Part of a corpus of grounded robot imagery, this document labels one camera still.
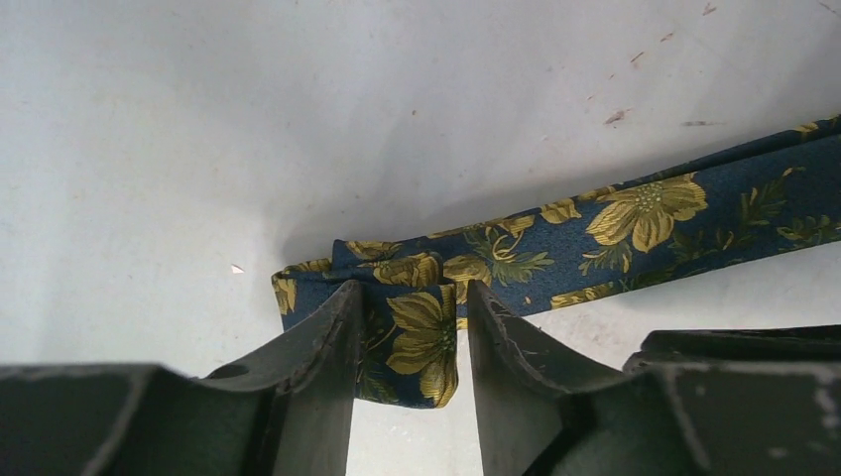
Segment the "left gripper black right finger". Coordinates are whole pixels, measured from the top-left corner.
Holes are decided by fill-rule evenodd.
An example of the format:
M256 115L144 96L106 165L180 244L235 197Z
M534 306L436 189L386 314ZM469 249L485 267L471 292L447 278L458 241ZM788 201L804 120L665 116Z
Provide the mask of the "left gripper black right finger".
M603 365L468 288L488 475L836 475L840 329L656 330Z

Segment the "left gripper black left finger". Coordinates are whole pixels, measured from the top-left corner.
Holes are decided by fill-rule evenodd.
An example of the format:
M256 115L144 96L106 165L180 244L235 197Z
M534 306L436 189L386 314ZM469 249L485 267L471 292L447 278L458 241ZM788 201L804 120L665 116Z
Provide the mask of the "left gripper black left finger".
M5 366L5 475L341 475L361 286L204 378L159 364Z

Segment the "navy gold floral tie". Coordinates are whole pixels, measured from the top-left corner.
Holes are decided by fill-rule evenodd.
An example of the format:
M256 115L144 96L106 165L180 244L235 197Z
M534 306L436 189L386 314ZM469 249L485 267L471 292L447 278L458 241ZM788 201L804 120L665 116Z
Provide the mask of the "navy gold floral tie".
M458 385L468 286L520 315L840 238L840 120L809 122L514 215L398 242L337 240L272 276L284 329L360 283L356 395L435 409Z

